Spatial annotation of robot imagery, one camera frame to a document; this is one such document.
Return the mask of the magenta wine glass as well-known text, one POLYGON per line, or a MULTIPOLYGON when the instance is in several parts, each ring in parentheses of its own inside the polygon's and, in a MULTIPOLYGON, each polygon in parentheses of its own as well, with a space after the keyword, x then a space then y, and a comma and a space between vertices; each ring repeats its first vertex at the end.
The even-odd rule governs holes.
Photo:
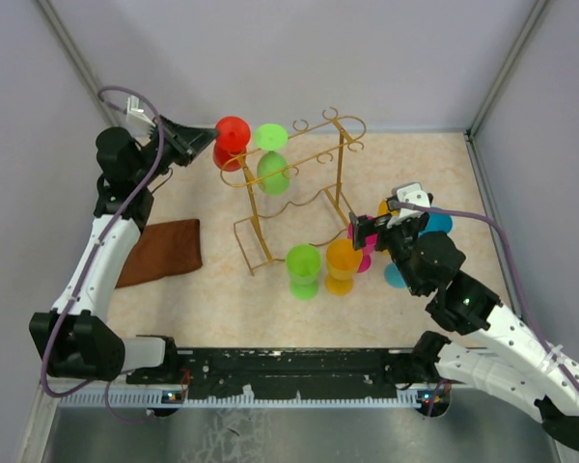
POLYGON ((362 249, 362 260, 358 267, 358 273, 366 272, 372 265, 372 253, 375 250, 377 235, 372 234, 366 238, 366 246, 362 249))

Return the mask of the orange wine glass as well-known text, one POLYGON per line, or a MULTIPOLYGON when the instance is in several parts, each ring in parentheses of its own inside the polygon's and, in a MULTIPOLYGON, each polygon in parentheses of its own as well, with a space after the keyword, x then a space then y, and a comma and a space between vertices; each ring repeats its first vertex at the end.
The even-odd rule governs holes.
POLYGON ((362 262, 363 253, 353 248, 351 239, 332 241, 325 253, 327 290, 337 296, 348 295, 353 289, 353 277, 362 262))
POLYGON ((382 216, 382 215, 390 215, 390 214, 391 214, 391 210, 388 207, 387 201, 386 200, 381 201, 380 204, 378 205, 377 215, 382 216))

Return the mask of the red wine glass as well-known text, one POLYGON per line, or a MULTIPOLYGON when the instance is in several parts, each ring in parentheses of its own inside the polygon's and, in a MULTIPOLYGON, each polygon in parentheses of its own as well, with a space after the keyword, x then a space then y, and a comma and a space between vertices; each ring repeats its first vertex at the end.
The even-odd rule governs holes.
POLYGON ((227 116, 217 122, 215 129, 219 135, 213 147, 213 161, 224 172, 240 169, 235 159, 242 154, 251 139, 249 124, 240 117, 227 116))

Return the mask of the light blue wine glass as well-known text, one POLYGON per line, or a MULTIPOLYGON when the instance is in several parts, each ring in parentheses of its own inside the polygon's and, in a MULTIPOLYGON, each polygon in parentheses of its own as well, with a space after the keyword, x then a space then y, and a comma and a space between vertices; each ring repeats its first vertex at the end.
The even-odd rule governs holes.
POLYGON ((406 282, 400 273, 400 270, 394 263, 390 263, 384 270, 384 279, 386 283, 394 288, 407 288, 406 282))

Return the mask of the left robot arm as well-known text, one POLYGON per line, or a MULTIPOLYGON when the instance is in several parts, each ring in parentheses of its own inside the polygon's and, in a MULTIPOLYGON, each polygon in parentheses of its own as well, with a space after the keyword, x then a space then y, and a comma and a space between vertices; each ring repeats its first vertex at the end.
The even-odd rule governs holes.
POLYGON ((101 175, 91 234, 76 270, 46 313, 34 313, 29 331, 41 356, 41 376, 112 381, 146 368, 158 381, 175 380, 181 359, 172 339, 123 339, 106 324, 109 303, 153 205, 149 184, 174 166, 189 166, 217 137, 213 128, 190 127, 158 117, 150 140, 139 146, 123 127, 96 137, 101 175))

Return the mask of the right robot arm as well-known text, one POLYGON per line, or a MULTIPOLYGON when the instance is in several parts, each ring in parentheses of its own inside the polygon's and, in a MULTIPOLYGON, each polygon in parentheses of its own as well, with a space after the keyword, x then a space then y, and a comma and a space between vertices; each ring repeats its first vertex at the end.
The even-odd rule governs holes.
POLYGON ((542 343, 528 320, 462 271, 464 254, 441 231, 425 230, 424 214, 399 220, 349 216, 352 245, 389 252, 408 291, 427 296, 427 312, 442 328, 423 333, 411 366, 421 380, 466 384, 538 422, 562 445, 579 451, 579 363, 542 343))

